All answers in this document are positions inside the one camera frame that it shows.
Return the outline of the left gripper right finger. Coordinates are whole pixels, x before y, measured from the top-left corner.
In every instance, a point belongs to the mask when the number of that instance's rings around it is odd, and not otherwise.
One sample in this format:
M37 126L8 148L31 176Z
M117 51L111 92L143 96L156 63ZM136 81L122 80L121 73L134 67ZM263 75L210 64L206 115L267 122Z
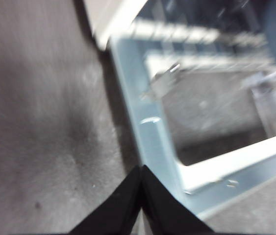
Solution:
M146 166L141 168L142 208L155 235L214 235L215 232L179 201Z

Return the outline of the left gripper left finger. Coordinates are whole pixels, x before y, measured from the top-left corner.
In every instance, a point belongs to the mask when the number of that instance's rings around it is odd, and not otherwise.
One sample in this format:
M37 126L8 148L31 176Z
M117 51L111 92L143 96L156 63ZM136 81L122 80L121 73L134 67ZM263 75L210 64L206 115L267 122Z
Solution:
M141 207L141 170L136 166L115 191L70 235L129 235Z

